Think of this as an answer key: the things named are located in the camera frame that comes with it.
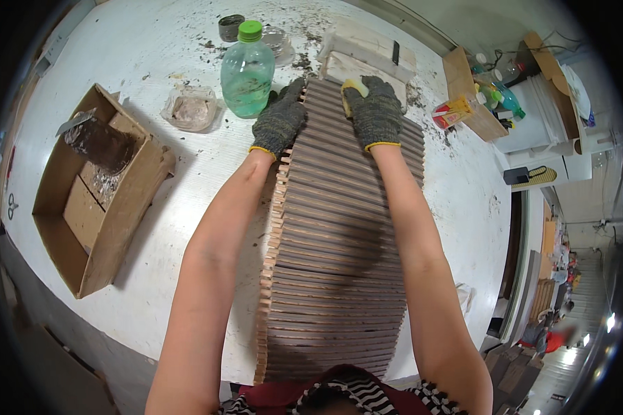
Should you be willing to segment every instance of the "plastic bottle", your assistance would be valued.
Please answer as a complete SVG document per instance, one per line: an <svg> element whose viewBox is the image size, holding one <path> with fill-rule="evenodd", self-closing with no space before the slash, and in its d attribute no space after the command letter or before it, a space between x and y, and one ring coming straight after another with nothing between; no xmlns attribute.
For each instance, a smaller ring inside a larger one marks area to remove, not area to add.
<svg viewBox="0 0 623 415"><path fill-rule="evenodd" d="M221 69L226 106L240 118L255 118L268 103L274 54L260 39L262 25L248 20L238 28L238 43L224 54Z"/></svg>
<svg viewBox="0 0 623 415"><path fill-rule="evenodd" d="M466 56L468 59L468 66L471 67L471 72L479 74L484 72L484 65L487 63L487 56L483 53L470 54Z"/></svg>
<svg viewBox="0 0 623 415"><path fill-rule="evenodd" d="M478 92L474 98L460 95L456 100L448 100L437 106L432 112L432 120L439 128L447 129L472 116L485 102L487 99L482 92Z"/></svg>
<svg viewBox="0 0 623 415"><path fill-rule="evenodd" d="M503 95L499 105L506 110L512 111L516 121L522 120L526 116L526 112L523 111L515 94L501 83L497 83L496 87Z"/></svg>
<svg viewBox="0 0 623 415"><path fill-rule="evenodd" d="M513 59L507 59L505 61L499 61L496 68L503 76L503 80L501 82L507 84L508 82L512 82L519 78L519 75L524 70L524 65L522 63L515 62Z"/></svg>
<svg viewBox="0 0 623 415"><path fill-rule="evenodd" d="M480 85L489 85L501 82L503 76L498 69L492 69L491 71L482 72L480 74L473 74L473 80Z"/></svg>
<svg viewBox="0 0 623 415"><path fill-rule="evenodd" d="M498 106L498 103L503 99L503 95L499 91L495 91L487 86L480 87L480 92L485 96L487 102L484 103L484 106L487 107L488 110L493 111Z"/></svg>

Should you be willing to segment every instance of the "plastic container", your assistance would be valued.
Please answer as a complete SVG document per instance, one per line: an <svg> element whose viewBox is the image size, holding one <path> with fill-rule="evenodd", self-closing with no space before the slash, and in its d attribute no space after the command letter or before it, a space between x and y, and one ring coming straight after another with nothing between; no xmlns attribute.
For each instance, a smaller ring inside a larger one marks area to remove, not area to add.
<svg viewBox="0 0 623 415"><path fill-rule="evenodd" d="M513 59L509 59L505 61L501 60L496 65L496 69L498 69L499 72L501 72L501 76L503 77L502 82L504 84L507 84L519 78L519 75L524 70L524 65L521 63L515 62Z"/></svg>
<svg viewBox="0 0 623 415"><path fill-rule="evenodd" d="M238 40L238 28L244 22L243 15L231 15L219 19L219 37L224 42L235 42Z"/></svg>
<svg viewBox="0 0 623 415"><path fill-rule="evenodd" d="M268 103L274 75L274 54L261 41L262 25L248 20L240 25L238 43L224 54L221 84L229 110L240 118L255 118Z"/></svg>
<svg viewBox="0 0 623 415"><path fill-rule="evenodd" d="M498 103L503 99L503 95L501 95L499 91L493 90L488 86L480 87L480 92L482 92L487 99L484 106L486 106L490 111L494 111L498 106Z"/></svg>
<svg viewBox="0 0 623 415"><path fill-rule="evenodd" d="M262 34L261 41L272 50L275 58L281 55L284 49L291 46L291 39L283 29L266 26L263 28Z"/></svg>
<svg viewBox="0 0 623 415"><path fill-rule="evenodd" d="M491 71L473 74L473 80L480 85L489 85L501 82L503 80L503 76L501 75L501 71L498 69L492 69Z"/></svg>
<svg viewBox="0 0 623 415"><path fill-rule="evenodd" d="M173 127L194 133L213 122L216 110L217 98L211 87L176 85L160 114Z"/></svg>
<svg viewBox="0 0 623 415"><path fill-rule="evenodd" d="M482 92L478 92L474 98L460 95L456 100L448 100L437 106L432 112L432 120L439 128L447 129L472 116L478 106L485 102L487 99Z"/></svg>
<svg viewBox="0 0 623 415"><path fill-rule="evenodd" d="M484 65L487 63L487 56L483 53L470 54L466 56L468 59L468 66L471 67L471 72L474 74L481 74L484 72Z"/></svg>

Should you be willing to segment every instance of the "open cardboard box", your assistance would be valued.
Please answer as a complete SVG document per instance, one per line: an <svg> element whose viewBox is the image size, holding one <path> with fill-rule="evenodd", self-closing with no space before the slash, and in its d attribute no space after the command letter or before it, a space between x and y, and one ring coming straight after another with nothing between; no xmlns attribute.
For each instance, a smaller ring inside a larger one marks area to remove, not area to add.
<svg viewBox="0 0 623 415"><path fill-rule="evenodd" d="M443 71L448 82L448 99L455 100L460 95L475 98L475 82L463 47L457 47L443 58ZM507 130L484 105L479 105L477 113L464 123L484 141L507 136Z"/></svg>
<svg viewBox="0 0 623 415"><path fill-rule="evenodd" d="M529 32L526 37L523 38L525 47L531 49L539 49L545 46L542 42L542 38L536 32ZM524 61L530 61L526 59L526 54L532 54L535 62L540 67L540 72L544 75L545 79L549 83L549 91L556 103L556 106L561 113L561 119L563 120L563 126L565 127L565 133L567 134L568 141L571 141L579 137L579 118L577 110L575 108L575 101L570 93L570 87L567 84L565 75L559 66L558 61L548 48L541 50L526 50L525 47L520 48L523 51L519 52L520 55L524 55Z"/></svg>
<svg viewBox="0 0 623 415"><path fill-rule="evenodd" d="M78 104L135 140L134 155L116 176L74 153L62 136L53 147L34 200L42 242L76 298L113 282L155 192L174 173L175 156L94 84Z"/></svg>

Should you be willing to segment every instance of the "stack of wooden strips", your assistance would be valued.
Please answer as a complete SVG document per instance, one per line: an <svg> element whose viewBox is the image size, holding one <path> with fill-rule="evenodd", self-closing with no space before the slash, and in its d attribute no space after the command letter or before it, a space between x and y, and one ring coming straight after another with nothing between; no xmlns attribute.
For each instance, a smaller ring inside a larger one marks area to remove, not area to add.
<svg viewBox="0 0 623 415"><path fill-rule="evenodd" d="M382 377L406 298L381 175L338 85L312 79L301 99L307 122L277 175L254 384L307 380L342 363ZM421 127L404 126L402 153L422 188Z"/></svg>

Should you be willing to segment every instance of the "white bucket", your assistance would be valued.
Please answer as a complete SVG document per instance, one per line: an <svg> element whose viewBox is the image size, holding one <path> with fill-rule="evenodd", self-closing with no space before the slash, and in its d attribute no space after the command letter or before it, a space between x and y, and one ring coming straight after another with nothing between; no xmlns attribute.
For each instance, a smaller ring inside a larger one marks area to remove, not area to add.
<svg viewBox="0 0 623 415"><path fill-rule="evenodd" d="M510 90L526 116L515 122L515 128L509 130L507 137L494 140L501 153L548 147L567 141L561 113L548 90L548 82L541 74L520 82Z"/></svg>

